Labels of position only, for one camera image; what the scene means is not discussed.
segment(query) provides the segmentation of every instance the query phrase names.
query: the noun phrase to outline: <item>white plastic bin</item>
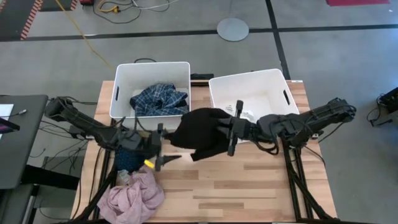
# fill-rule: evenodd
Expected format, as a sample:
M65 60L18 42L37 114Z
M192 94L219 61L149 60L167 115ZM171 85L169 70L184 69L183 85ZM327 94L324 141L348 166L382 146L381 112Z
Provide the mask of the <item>white plastic bin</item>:
M125 116L123 125L134 128L135 113L129 103L130 98L157 83L173 83L177 91L188 93L186 101L191 111L188 62L129 63L119 65L116 69L109 115L116 121ZM148 130L155 130L158 123L163 123L164 128L168 130L174 130L179 126L181 116L140 116L139 121Z
M247 72L212 78L209 81L211 104L214 108L236 110L236 101L243 101L243 113L251 114L251 122L267 114L299 113L293 96L279 69Z

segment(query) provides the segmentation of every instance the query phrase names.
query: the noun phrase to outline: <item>wooden table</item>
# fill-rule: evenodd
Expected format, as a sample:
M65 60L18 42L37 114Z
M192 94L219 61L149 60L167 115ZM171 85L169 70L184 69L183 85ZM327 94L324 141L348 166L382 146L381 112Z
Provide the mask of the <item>wooden table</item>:
M99 94L95 119L110 124L109 109L113 81L104 81ZM302 113L309 110L304 84L287 81ZM210 107L208 87L192 87L192 109ZM308 147L320 154L317 141ZM97 191L104 151L95 161L99 146L88 144L81 174L81 202L78 214L88 205L93 171L96 169L93 195ZM165 201L148 222L291 222L295 221L283 151L277 156L260 151L254 144L236 147L235 156L220 154L192 162L193 150L173 147L167 141L164 154L181 154L182 158L168 163L155 174L165 192ZM302 161L309 191L329 215L335 217L335 206L322 162L303 149ZM76 192L72 214L79 198Z

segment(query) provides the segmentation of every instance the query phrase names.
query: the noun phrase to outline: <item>pink cloth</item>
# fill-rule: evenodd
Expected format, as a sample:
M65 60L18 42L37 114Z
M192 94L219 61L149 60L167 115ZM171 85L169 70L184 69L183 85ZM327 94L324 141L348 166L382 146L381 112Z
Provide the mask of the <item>pink cloth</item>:
M106 190L97 206L112 224L141 224L148 220L164 201L164 192L152 171L142 166L130 176L128 186Z

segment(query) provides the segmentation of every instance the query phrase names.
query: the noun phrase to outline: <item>gray floor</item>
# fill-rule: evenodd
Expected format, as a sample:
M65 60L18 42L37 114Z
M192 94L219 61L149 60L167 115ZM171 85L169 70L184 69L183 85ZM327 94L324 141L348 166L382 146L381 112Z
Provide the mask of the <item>gray floor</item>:
M356 7L329 7L321 0L276 0L272 4L279 27L314 27L398 24L398 1L391 2ZM233 1L231 8L231 15L245 20L250 28L271 26L265 1ZM115 19L127 19L132 13ZM71 14L86 34L215 30L218 21L228 17L229 1L181 0L173 3L167 12L144 11L128 25L109 24L80 7ZM77 35L77 32L62 12L38 13L29 36L53 35ZM372 128L366 114L376 106L375 99L380 93L398 86L398 29L289 32L280 36L290 76L304 80L312 108L340 97L358 109L352 123L343 125L321 143L338 216L358 222L396 223L398 128L393 124ZM90 42L113 65L131 63L141 57L159 62L188 61L192 73L214 73L217 77L280 68L271 33L250 34L237 43L223 41L217 35ZM0 43L0 94L45 93L96 101L101 82L113 78L114 73L82 40ZM79 109L92 115L95 107ZM29 163L39 166L44 156L54 156L74 142L39 133L32 155L38 155L43 148L46 151ZM55 195L48 196L50 202L46 203L44 213L68 217L72 206L70 195ZM35 219L35 223L53 222L39 213Z

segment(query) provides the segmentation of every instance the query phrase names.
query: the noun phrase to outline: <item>blue plaid shirt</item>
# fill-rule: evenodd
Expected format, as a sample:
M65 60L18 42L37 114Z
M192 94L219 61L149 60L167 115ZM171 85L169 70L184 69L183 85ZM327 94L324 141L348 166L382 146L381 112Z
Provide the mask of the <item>blue plaid shirt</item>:
M188 94L175 90L173 84L155 84L130 99L136 116L167 116L188 113Z

